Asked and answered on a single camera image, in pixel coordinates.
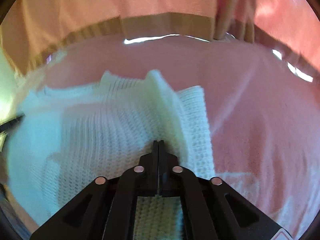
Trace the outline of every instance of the sticker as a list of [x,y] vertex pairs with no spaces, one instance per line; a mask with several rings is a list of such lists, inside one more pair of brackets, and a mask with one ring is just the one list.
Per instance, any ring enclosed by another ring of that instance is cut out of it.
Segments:
[[281,228],[271,240],[293,240],[292,237],[288,234],[287,231],[285,231],[283,228]]

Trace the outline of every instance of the sweater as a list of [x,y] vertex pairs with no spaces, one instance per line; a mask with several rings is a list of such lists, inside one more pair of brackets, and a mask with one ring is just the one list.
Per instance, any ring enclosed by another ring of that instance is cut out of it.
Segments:
[[[144,80],[105,72],[100,82],[32,90],[8,141],[9,187],[41,226],[98,176],[121,176],[164,140],[196,176],[214,174],[204,91],[174,92],[159,71]],[[139,197],[134,239],[181,239],[179,198]]]

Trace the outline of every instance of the ribbed fabric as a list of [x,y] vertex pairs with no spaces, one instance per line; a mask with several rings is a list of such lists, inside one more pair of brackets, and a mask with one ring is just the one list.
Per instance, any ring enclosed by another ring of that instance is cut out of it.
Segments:
[[[100,83],[31,92],[10,136],[10,189],[42,225],[97,176],[114,178],[163,139],[180,164],[214,176],[203,89],[175,93],[158,71],[144,80],[106,72]],[[139,198],[134,239],[180,239],[177,198]]]

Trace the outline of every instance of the folded cloth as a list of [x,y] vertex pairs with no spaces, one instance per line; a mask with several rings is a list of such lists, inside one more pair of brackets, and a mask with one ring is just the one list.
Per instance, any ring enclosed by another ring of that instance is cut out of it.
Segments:
[[[174,92],[159,71],[144,80],[105,72],[99,83],[31,91],[8,141],[9,188],[41,226],[97,176],[135,166],[164,140],[180,165],[214,176],[204,91]],[[178,198],[140,197],[134,239],[180,239]]]

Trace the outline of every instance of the garment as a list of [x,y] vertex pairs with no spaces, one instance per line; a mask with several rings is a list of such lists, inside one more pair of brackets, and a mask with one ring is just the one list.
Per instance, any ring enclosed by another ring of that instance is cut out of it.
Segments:
[[[114,178],[163,139],[180,164],[214,176],[204,92],[175,93],[158,71],[144,80],[105,72],[99,83],[31,91],[8,141],[9,187],[42,225],[97,176]],[[139,198],[134,239],[180,239],[178,198]]]

